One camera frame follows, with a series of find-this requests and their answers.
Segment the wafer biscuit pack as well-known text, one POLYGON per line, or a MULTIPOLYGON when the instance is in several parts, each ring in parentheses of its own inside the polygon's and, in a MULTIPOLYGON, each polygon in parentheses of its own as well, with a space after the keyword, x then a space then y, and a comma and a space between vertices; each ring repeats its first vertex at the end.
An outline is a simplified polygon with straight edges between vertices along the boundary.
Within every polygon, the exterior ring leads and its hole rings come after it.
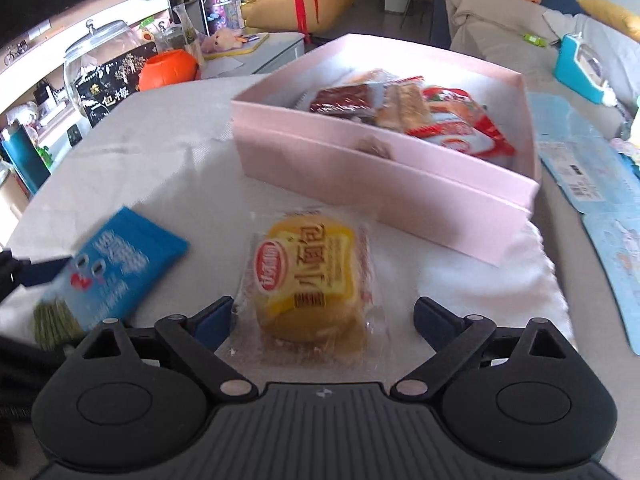
POLYGON ((407 134, 418 133, 434 125, 423 89, 422 77, 384 82, 381 106, 375 111, 375 125, 407 134))

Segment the grey covered sofa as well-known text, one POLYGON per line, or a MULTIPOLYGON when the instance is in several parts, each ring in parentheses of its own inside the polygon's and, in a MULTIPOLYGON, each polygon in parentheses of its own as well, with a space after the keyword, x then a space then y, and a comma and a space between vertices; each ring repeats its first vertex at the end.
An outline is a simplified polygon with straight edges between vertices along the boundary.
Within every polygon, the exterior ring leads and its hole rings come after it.
POLYGON ((529 91, 557 94, 608 139, 620 135, 624 116, 615 107, 597 105, 553 76, 559 50, 552 42, 579 34, 596 52, 618 102, 634 110, 639 96, 639 44, 586 14, 563 14, 525 0, 444 0, 450 49, 482 58, 523 75, 529 91), (550 44, 536 47, 531 34, 550 44))

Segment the yellow pillow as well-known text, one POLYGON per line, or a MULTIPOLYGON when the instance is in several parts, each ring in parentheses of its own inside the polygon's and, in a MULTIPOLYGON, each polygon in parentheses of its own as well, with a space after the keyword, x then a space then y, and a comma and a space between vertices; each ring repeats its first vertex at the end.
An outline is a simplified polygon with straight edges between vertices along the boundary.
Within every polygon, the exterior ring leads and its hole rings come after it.
POLYGON ((578 6, 600 23, 640 41, 640 15, 608 0, 576 0, 578 6))

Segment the blue green-bean snack bag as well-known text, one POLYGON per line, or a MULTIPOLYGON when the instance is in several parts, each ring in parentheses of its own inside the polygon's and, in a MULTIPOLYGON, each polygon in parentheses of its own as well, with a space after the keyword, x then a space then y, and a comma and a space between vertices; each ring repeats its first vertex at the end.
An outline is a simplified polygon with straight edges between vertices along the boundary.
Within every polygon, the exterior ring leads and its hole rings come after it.
POLYGON ((66 263, 36 303, 36 344, 52 351, 106 318, 128 318, 189 248, 182 237, 122 208, 66 263))

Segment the red snack packet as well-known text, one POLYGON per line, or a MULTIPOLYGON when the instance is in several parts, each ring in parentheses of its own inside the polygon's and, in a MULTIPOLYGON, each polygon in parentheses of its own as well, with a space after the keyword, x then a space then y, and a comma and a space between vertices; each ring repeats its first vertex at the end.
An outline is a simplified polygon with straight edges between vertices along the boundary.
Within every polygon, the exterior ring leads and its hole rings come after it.
POLYGON ((319 90, 308 110, 328 116, 371 117, 382 105, 384 89, 379 84, 349 84, 319 90))

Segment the teal water bottle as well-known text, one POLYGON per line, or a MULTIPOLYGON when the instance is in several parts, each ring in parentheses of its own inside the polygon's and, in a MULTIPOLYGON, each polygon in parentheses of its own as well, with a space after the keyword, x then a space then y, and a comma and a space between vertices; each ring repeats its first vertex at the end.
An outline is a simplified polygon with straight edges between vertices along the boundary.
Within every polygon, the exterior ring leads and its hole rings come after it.
POLYGON ((6 128, 2 146, 29 193, 35 195, 47 181, 50 171, 32 144, 25 127, 17 119, 6 128))

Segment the pink plush toy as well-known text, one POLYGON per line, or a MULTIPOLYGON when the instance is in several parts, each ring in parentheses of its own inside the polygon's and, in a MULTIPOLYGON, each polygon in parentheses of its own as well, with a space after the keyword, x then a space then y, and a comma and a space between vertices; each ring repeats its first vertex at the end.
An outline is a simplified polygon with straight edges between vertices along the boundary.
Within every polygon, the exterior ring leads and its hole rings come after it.
POLYGON ((223 27, 201 41, 201 51, 204 54, 227 52, 240 48, 245 43, 246 38, 239 29, 223 27))

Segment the pink cardboard box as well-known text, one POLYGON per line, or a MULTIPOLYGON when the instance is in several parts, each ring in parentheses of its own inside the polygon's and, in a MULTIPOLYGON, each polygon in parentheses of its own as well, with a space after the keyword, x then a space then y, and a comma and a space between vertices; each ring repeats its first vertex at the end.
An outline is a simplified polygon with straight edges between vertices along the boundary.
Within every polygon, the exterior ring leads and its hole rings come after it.
POLYGON ((235 96, 231 129, 249 177, 323 203, 370 206, 389 226, 491 264, 526 225, 539 188, 524 77, 425 44, 356 34, 333 40, 235 96), (469 92, 514 146, 512 162, 500 167, 303 104, 370 70, 469 92))

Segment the glass jar with lid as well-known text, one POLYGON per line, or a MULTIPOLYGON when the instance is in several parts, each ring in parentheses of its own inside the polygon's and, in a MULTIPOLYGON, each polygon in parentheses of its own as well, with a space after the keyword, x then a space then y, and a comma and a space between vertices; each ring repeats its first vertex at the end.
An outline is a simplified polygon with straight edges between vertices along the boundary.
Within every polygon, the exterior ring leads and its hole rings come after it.
POLYGON ((102 26, 96 26, 93 20, 88 20, 85 28, 87 33, 65 50, 63 81, 74 109, 87 117, 78 91, 81 79, 119 55, 140 47, 142 42, 123 20, 102 26))

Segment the black gift bag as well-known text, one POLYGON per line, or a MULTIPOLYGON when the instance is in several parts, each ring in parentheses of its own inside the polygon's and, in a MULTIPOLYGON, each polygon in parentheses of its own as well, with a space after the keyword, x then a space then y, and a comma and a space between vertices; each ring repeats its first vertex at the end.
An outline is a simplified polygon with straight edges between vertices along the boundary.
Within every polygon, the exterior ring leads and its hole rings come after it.
POLYGON ((95 127, 120 102, 140 90, 142 68, 156 54, 156 44, 147 42, 80 73, 74 89, 79 96, 81 113, 90 125, 95 127))

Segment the light blue puzzle mat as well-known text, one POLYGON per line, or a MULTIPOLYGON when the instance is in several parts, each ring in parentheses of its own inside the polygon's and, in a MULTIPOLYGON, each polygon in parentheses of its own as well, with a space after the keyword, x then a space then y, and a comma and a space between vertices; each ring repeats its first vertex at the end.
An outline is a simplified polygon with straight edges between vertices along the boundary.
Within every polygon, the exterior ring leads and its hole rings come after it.
POLYGON ((639 179, 591 122, 566 99, 529 93, 538 155, 582 216, 620 311, 629 347, 639 352, 639 179))

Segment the red roast duck pouch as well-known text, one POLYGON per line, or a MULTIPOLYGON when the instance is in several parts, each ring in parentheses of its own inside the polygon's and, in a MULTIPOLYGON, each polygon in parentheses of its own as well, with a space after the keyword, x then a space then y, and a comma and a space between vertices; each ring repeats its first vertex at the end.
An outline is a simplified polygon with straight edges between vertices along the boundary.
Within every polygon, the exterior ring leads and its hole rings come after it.
POLYGON ((468 92, 431 86, 422 90, 422 99, 427 118, 406 129, 409 136, 490 162, 515 155, 515 148, 468 92))

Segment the yellow small bread pack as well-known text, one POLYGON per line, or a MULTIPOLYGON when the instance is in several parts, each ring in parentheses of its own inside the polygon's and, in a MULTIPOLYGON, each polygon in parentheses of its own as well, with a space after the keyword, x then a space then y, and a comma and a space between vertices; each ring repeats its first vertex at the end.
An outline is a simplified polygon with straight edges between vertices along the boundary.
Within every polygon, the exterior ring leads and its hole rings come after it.
POLYGON ((311 206, 252 215, 227 353, 243 364, 375 370, 390 331, 372 255, 374 209, 311 206))

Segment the orange pumpkin bucket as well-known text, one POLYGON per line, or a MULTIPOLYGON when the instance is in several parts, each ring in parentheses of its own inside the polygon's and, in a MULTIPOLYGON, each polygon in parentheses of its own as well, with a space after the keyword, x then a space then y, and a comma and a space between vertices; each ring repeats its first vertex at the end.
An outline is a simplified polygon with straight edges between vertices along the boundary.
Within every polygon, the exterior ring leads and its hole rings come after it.
POLYGON ((199 80, 198 60, 185 50, 170 50, 149 58, 139 75, 139 90, 148 91, 199 80))

